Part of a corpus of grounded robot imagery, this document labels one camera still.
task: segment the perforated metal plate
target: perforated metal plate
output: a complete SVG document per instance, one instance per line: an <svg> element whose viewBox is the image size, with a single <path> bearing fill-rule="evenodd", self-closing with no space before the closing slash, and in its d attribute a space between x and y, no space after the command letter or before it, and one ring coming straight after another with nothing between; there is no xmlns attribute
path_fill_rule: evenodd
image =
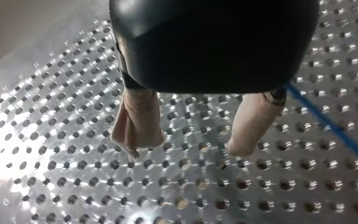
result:
<svg viewBox="0 0 358 224"><path fill-rule="evenodd" d="M296 84L358 141L358 1L321 6ZM240 159L239 95L161 94L167 141L130 162L108 137L123 83L100 24L1 95L0 223L358 222L358 159L292 98Z"/></svg>

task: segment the blue cable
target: blue cable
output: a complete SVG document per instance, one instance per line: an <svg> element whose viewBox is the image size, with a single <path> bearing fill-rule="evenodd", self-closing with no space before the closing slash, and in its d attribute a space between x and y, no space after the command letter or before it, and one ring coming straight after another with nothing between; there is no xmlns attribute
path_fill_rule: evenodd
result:
<svg viewBox="0 0 358 224"><path fill-rule="evenodd" d="M358 144L351 139L348 135L341 131L341 129L332 121L329 117L325 116L319 109L311 103L306 97L302 96L300 91L293 86L292 84L286 85L287 90L303 104L310 113L323 122L325 125L328 125L331 128L331 131L338 136L352 151L358 155Z"/></svg>

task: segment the metal surface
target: metal surface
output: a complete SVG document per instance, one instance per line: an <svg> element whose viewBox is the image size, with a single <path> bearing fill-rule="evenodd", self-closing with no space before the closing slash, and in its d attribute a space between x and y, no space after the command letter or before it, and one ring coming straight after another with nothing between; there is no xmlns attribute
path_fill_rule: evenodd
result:
<svg viewBox="0 0 358 224"><path fill-rule="evenodd" d="M321 4L296 83L358 140L358 1ZM0 223L358 222L358 159L291 98L241 160L226 153L240 96L161 94L167 141L130 162L108 138L111 48L102 21L0 96Z"/></svg>

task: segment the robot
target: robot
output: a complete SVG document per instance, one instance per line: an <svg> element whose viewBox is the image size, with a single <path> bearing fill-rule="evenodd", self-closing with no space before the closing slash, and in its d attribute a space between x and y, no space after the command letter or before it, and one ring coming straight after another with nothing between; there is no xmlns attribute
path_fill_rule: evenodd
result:
<svg viewBox="0 0 358 224"><path fill-rule="evenodd" d="M227 152L245 157L281 113L315 29L315 0L111 0L125 90L111 139L164 141L157 92L244 94Z"/></svg>

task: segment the metal floor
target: metal floor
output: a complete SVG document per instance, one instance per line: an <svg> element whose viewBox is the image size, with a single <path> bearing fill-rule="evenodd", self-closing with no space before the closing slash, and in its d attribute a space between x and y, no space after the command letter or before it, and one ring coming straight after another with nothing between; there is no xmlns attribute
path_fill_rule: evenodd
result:
<svg viewBox="0 0 358 224"><path fill-rule="evenodd" d="M358 0L321 5L296 85L358 141ZM108 137L123 88L110 24L94 23L0 79L0 223L358 222L358 159L292 98L240 159L239 95L161 94L167 141L130 162Z"/></svg>

